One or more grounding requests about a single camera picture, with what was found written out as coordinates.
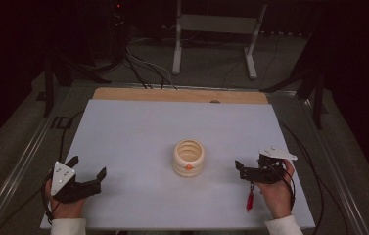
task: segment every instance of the hand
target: hand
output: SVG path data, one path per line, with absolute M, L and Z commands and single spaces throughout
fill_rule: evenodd
M 63 204 L 59 203 L 51 195 L 52 191 L 52 180 L 49 179 L 46 182 L 46 195 L 50 201 L 51 210 L 53 212 L 53 217 L 56 218 L 81 218 L 81 213 L 83 211 L 83 205 L 86 201 L 81 199 L 75 203 Z
M 291 176 L 294 175 L 294 167 L 288 160 L 283 160 L 286 171 Z M 285 173 L 284 179 L 290 183 L 291 176 Z M 270 213 L 274 219 L 283 218 L 291 215 L 291 191 L 281 180 L 274 184 L 254 183 L 261 190 L 264 202 L 269 207 Z

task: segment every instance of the dark floor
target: dark floor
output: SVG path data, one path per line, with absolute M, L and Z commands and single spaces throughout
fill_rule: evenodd
M 242 42 L 214 47 L 184 48 L 181 73 L 171 75 L 170 81 L 178 89 L 204 88 L 221 90 L 251 90 L 268 87 L 286 79 L 306 39 L 292 36 L 261 36 L 254 49 L 258 73 L 256 80 L 248 77 Z M 151 39 L 132 40 L 128 45 L 131 54 L 163 67 L 160 72 L 168 77 L 172 68 L 174 40 L 154 42 Z M 139 69 L 139 74 L 155 88 L 161 78 L 152 71 Z M 103 74 L 114 87 L 141 87 L 134 72 L 121 64 Z M 58 158 L 63 131 L 50 128 L 54 117 L 72 117 L 84 110 L 99 84 L 77 78 L 72 87 L 56 85 L 56 106 L 49 118 L 43 117 L 44 103 L 35 101 L 43 91 L 44 77 L 33 81 L 33 92 L 15 111 L 0 130 L 0 223 L 24 203 L 40 186 L 48 168 Z M 324 185 L 322 197 L 307 161 L 288 129 L 282 128 L 290 152 L 299 156 L 296 168 L 305 196 L 316 223 L 322 216 L 317 234 L 369 234 L 369 165 L 351 131 L 338 111 L 329 91 L 324 92 L 321 116 L 322 130 L 310 118 L 307 101 L 295 96 L 298 83 L 268 94 L 269 103 L 277 117 L 295 133 L 309 152 L 316 172 Z M 64 135 L 63 156 L 68 152 L 81 117 Z M 0 230 L 0 234 L 48 234 L 39 229 L 43 216 L 41 199 L 34 197 L 14 214 Z M 304 230 L 312 234 L 314 229 Z M 89 234 L 103 234 L 88 231 Z M 176 234 L 177 232 L 134 231 L 132 234 Z M 266 234 L 260 231 L 203 231 L 203 234 Z

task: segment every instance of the sleeve cuff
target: sleeve cuff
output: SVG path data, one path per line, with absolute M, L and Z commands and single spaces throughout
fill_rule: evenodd
M 302 231 L 297 224 L 297 220 L 293 215 L 289 215 L 279 219 L 265 221 L 270 235 L 301 235 Z
M 53 219 L 51 235 L 86 235 L 86 219 Z

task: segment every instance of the black cable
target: black cable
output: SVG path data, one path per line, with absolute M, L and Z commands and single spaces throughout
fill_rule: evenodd
M 232 68 L 230 68 L 230 70 L 228 70 L 224 75 L 223 75 L 223 82 L 221 83 L 221 89 L 222 90 L 224 90 L 224 83 L 226 83 L 226 77 L 227 77 L 227 75 L 233 70 L 233 69 L 235 69 L 238 65 L 240 65 L 241 64 L 241 62 L 239 61 L 239 62 L 237 62 L 237 63 L 235 63 L 235 65 L 232 67 Z
M 147 85 L 148 85 L 151 89 L 153 89 L 151 83 L 141 77 L 141 75 L 135 69 L 135 67 L 133 66 L 132 62 L 129 60 L 129 58 L 127 56 L 125 56 L 124 58 L 129 63 L 129 65 L 130 65 L 129 68 L 132 69 L 132 71 L 135 73 L 136 78 L 141 82 L 141 84 L 144 86 L 144 88 L 145 89 L 148 89 L 148 87 L 147 87 Z
M 323 193 L 322 193 L 322 189 L 321 189 L 321 185 L 322 184 L 324 186 L 324 188 L 327 190 L 328 194 L 330 195 L 330 197 L 332 198 L 332 200 L 334 201 L 336 207 L 339 209 L 340 215 L 343 219 L 344 225 L 345 225 L 345 230 L 346 230 L 346 234 L 348 234 L 348 226 L 346 224 L 346 216 L 344 215 L 340 204 L 337 202 L 337 200 L 334 197 L 334 194 L 331 192 L 331 190 L 328 188 L 328 186 L 324 183 L 324 181 L 321 179 L 321 177 L 318 175 L 318 173 L 316 172 L 315 166 L 312 162 L 312 159 L 310 157 L 310 154 L 308 153 L 308 151 L 306 150 L 306 148 L 304 147 L 304 145 L 302 144 L 302 142 L 300 142 L 300 140 L 298 139 L 298 137 L 296 136 L 296 134 L 288 127 L 287 124 L 285 124 L 284 122 L 282 122 L 281 120 L 279 120 L 279 123 L 294 137 L 294 139 L 296 140 L 297 144 L 300 147 L 300 150 L 302 151 L 302 154 L 305 157 L 306 162 L 308 163 L 308 165 L 310 166 L 310 168 L 312 169 L 312 172 L 314 174 L 314 177 L 316 179 L 317 182 L 317 186 L 321 195 L 321 213 L 320 213 L 320 217 L 318 219 L 317 225 L 315 226 L 314 232 L 312 234 L 316 234 L 316 232 L 318 231 L 318 228 L 321 224 L 321 220 L 323 217 L 323 213 L 324 213 L 324 197 L 323 197 Z
M 272 57 L 272 60 L 270 60 L 269 64 L 267 64 L 266 69 L 264 70 L 263 79 L 260 82 L 259 89 L 261 89 L 261 86 L 262 86 L 262 84 L 263 84 L 263 82 L 264 82 L 264 80 L 266 78 L 267 71 L 269 70 L 270 66 L 273 64 L 273 61 L 276 58 L 276 52 L 278 51 L 278 46 L 279 46 L 280 39 L 281 39 L 281 33 L 278 33 L 278 38 L 276 39 L 276 43 L 275 43 L 275 49 L 273 49 L 273 57 Z
M 138 60 L 140 60 L 140 61 L 143 61 L 142 59 L 140 59 L 139 57 L 137 57 L 137 56 L 135 56 L 135 55 L 133 55 L 133 54 L 131 54 L 131 56 L 132 57 L 134 57 L 134 58 L 136 58 L 136 59 L 138 59 Z M 166 79 L 165 78 L 165 76 L 163 76 L 155 67 L 153 67 L 152 65 L 150 65 L 150 64 L 146 64 L 146 63 L 143 63 L 144 65 L 148 65 L 149 66 L 149 68 L 147 68 L 147 67 L 145 67 L 145 66 L 141 66 L 141 65 L 139 65 L 138 63 L 136 63 L 136 62 L 133 62 L 133 61 L 131 61 L 131 63 L 132 64 L 134 64 L 135 66 L 138 66 L 138 67 L 140 67 L 140 68 L 142 68 L 142 69 L 145 69 L 145 70 L 147 70 L 147 71 L 152 71 L 152 72 L 154 72 L 154 73 L 156 73 L 157 75 L 159 75 L 160 76 L 160 78 L 161 78 L 161 89 L 163 89 L 163 86 L 164 86 L 164 82 L 165 81 L 167 81 L 167 82 L 169 82 L 168 81 L 168 79 Z
M 103 72 L 109 72 L 115 70 L 119 65 L 120 61 L 122 60 L 123 55 L 125 54 L 124 48 L 126 47 L 127 40 L 128 40 L 128 30 L 129 30 L 129 23 L 127 22 L 126 16 L 119 16 L 116 19 L 120 21 L 120 23 L 115 23 L 114 14 L 115 6 L 114 3 L 111 1 L 104 1 L 103 9 L 105 9 L 106 17 L 107 17 L 107 25 L 108 25 L 108 33 L 110 39 L 110 48 L 108 50 L 106 58 L 111 61 L 110 64 L 104 65 L 98 68 L 89 69 L 85 65 L 78 64 L 75 67 L 70 66 L 69 68 L 74 69 L 75 71 L 82 71 L 80 73 L 88 73 L 86 76 L 96 80 L 99 77 L 97 74 Z
M 80 111 L 80 112 L 77 112 L 75 115 L 73 115 L 72 117 L 69 118 L 69 122 L 68 122 L 68 126 L 71 126 L 73 124 L 73 120 L 81 115 L 84 111 Z M 63 133 L 62 133 L 62 137 L 61 137 L 61 140 L 60 140 L 60 151 L 59 151 L 59 158 L 58 158 L 58 162 L 61 163 L 62 162 L 62 159 L 63 159 L 63 143 L 65 141 L 65 135 L 66 135 L 66 130 L 67 128 L 65 128 L 63 130 Z
M 288 187 L 289 192 L 291 194 L 291 209 L 292 209 L 294 207 L 295 194 L 296 194 L 295 183 L 294 183 L 294 180 L 292 179 L 292 176 L 285 170 L 285 173 L 287 173 L 291 177 L 291 181 L 293 183 L 293 186 L 291 186 L 291 184 L 285 179 L 284 175 L 281 175 L 278 172 L 278 170 L 276 170 L 271 164 L 267 164 L 266 166 L 269 167 L 270 169 L 272 169 L 273 172 L 275 172 L 281 178 L 282 182 L 284 182 L 284 184 Z
M 53 208 L 52 213 L 56 211 L 56 209 L 59 207 L 60 202 L 56 204 L 56 206 Z
M 71 126 L 73 120 L 79 116 L 80 114 L 82 114 L 84 111 L 80 111 L 78 113 L 76 113 L 75 115 L 73 115 L 72 117 L 69 118 L 69 123 L 68 123 L 68 126 Z M 66 130 L 67 128 L 65 128 L 63 130 L 63 133 L 62 133 L 62 138 L 61 138 L 61 146 L 60 146 L 60 153 L 59 153 L 59 162 L 62 160 L 62 155 L 63 155 L 63 145 L 64 145 L 64 140 L 65 140 L 65 134 L 66 134 Z M 56 207 L 54 208 L 53 211 L 49 211 L 48 210 L 48 201 L 47 201 L 47 197 L 46 197 L 46 192 L 45 192 L 45 186 L 46 186 L 46 183 L 47 183 L 47 180 L 50 179 L 52 177 L 52 174 L 53 174 L 53 169 L 50 170 L 50 172 L 47 174 L 47 176 L 45 177 L 45 179 L 43 180 L 42 182 L 42 186 L 40 189 L 38 189 L 37 191 L 35 191 L 27 200 L 25 200 L 17 209 L 15 209 L 12 213 L 10 213 L 10 215 L 7 216 L 7 218 L 4 219 L 4 221 L 0 224 L 0 230 L 1 228 L 4 227 L 5 224 L 7 224 L 7 222 L 13 218 L 17 212 L 19 212 L 22 208 L 24 208 L 31 200 L 33 200 L 35 198 L 35 196 L 37 196 L 39 193 L 41 193 L 41 196 L 42 196 L 42 203 L 43 203 L 43 207 L 45 208 L 46 210 L 46 215 L 48 217 L 48 221 L 49 223 L 51 223 L 51 220 L 50 218 L 53 218 L 53 211 L 57 208 L 57 206 L 59 204 L 56 205 Z

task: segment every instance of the white table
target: white table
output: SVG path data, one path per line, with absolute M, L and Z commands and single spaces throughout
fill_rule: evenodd
M 138 90 L 136 95 L 134 89 L 117 91 L 138 100 L 144 93 L 150 99 L 156 93 L 187 94 L 181 99 L 218 94 L 215 99 L 220 101 L 225 100 L 222 94 L 231 99 L 257 96 L 217 91 Z M 270 145 L 287 150 L 271 105 L 263 103 L 90 100 L 68 154 L 68 159 L 79 156 L 74 167 L 78 182 L 94 179 L 101 168 L 107 168 L 102 193 L 87 200 L 87 226 L 181 231 L 263 228 L 263 221 L 271 218 L 269 211 L 256 190 L 254 208 L 246 212 L 250 184 L 239 178 L 234 164 L 238 160 L 245 166 L 257 166 L 258 150 Z M 179 177 L 172 169 L 172 150 L 184 138 L 194 138 L 205 147 L 205 169 L 195 178 Z M 313 227 L 297 175 L 294 181 L 297 200 L 293 214 L 301 227 Z M 49 227 L 46 219 L 41 227 Z

